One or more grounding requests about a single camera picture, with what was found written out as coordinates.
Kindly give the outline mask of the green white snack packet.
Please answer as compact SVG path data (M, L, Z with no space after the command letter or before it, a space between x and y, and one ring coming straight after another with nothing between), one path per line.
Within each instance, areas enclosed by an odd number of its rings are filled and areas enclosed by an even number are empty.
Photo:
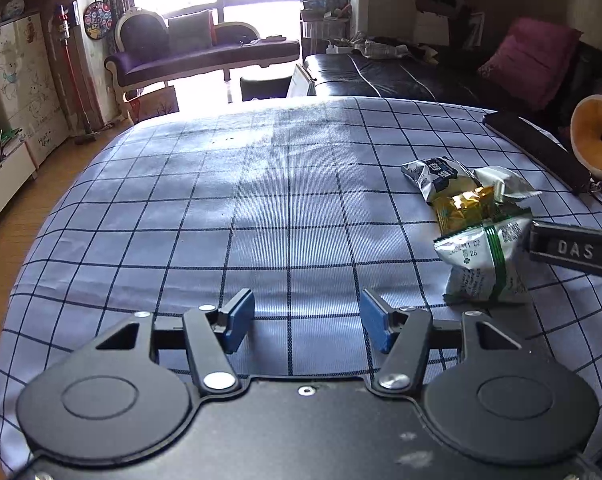
M445 295L487 304L525 302L528 289L516 261L531 222L531 211L521 209L437 238L435 252L451 267Z

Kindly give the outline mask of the white silver snack packet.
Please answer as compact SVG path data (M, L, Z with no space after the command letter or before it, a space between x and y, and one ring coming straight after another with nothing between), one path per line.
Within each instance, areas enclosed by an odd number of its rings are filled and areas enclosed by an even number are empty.
M524 177L501 166L478 168L473 170L472 174L476 182L493 188L494 198L500 204L520 203L542 194L542 191L533 188Z

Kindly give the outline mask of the gold candy packet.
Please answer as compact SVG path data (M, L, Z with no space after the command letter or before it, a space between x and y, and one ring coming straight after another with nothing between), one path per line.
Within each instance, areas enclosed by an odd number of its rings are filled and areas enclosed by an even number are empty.
M452 197L438 197L432 203L442 235L477 226L496 214L494 188L481 186Z

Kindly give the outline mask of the grey hawthorn snack packet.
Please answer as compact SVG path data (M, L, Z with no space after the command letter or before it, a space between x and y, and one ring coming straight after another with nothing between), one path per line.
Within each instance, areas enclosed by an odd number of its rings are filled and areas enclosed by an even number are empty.
M464 165L446 157L405 162L401 171L417 186L428 205L432 205L439 197L453 197L479 186Z

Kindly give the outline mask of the round yellow cushion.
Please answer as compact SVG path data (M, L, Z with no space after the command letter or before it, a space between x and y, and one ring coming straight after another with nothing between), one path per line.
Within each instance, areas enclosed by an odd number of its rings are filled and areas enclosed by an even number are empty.
M588 96L575 107L570 140L578 161L602 181L602 94Z

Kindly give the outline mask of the blue checked tablecloth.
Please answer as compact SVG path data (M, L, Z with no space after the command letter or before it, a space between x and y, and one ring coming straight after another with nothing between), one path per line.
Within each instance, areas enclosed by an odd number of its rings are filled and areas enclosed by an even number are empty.
M484 110L381 98L243 103L147 120L110 142L44 220L10 291L0 338L0 464L29 457L20 390L135 311L165 318L255 296L240 374L379 370L359 293L455 318L435 213L402 174L447 157L510 169L535 218L602 228L576 196L483 125Z

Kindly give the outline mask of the magenta pillow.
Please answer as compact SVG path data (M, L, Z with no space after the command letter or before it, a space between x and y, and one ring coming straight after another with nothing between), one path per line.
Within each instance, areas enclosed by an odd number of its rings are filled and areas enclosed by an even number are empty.
M517 18L478 73L532 110L540 110L554 99L581 36L580 30L569 26Z

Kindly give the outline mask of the white low tv cabinet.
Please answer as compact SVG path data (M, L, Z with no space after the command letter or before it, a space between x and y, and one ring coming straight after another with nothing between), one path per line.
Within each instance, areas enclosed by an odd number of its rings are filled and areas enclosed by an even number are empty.
M0 213L28 181L36 178L28 145L20 141L16 148L0 162Z

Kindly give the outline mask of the purple chaise lounge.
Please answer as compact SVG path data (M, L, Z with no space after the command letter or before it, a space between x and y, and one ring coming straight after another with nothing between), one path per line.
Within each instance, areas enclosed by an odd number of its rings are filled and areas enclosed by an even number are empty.
M266 68L295 62L301 54L298 40L285 36L263 38L258 29L245 22L213 23L212 48L172 54L163 16L138 8L126 11L115 28L117 52L105 61L120 113L130 112L130 93L158 82L166 84L217 70Z

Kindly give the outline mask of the grey green cushion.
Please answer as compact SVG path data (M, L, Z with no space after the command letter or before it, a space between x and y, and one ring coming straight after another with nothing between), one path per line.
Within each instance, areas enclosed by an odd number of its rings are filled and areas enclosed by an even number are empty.
M190 54L213 47L213 16L210 10L169 18L167 31L172 54Z

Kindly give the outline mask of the white cartoon cabinet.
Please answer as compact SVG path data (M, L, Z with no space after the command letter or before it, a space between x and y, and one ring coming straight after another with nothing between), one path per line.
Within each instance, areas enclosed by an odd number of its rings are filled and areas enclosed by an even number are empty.
M19 132L36 166L69 136L37 13L0 24L0 128Z

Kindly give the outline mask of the round colourful dartboard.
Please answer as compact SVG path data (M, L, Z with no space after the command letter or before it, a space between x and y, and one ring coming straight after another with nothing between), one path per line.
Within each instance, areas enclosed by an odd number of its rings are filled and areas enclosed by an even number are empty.
M106 2L95 0L83 12L85 34L91 40L104 39L111 31L114 19Z

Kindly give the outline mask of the red stick vacuum cleaner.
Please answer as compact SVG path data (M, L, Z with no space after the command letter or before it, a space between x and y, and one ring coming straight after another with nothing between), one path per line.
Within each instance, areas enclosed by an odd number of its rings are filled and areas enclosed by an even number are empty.
M74 138L74 143L77 145L91 144L97 140L97 132L92 127L90 118L88 117L88 109L85 106L83 96L79 86L79 79L76 70L74 69L74 61L70 53L70 22L69 10L63 4L59 3L55 6L55 18L58 26L59 41L62 44L62 52L64 52L65 60L68 68L70 84L74 92L74 103L78 108L78 117L83 132L79 133Z

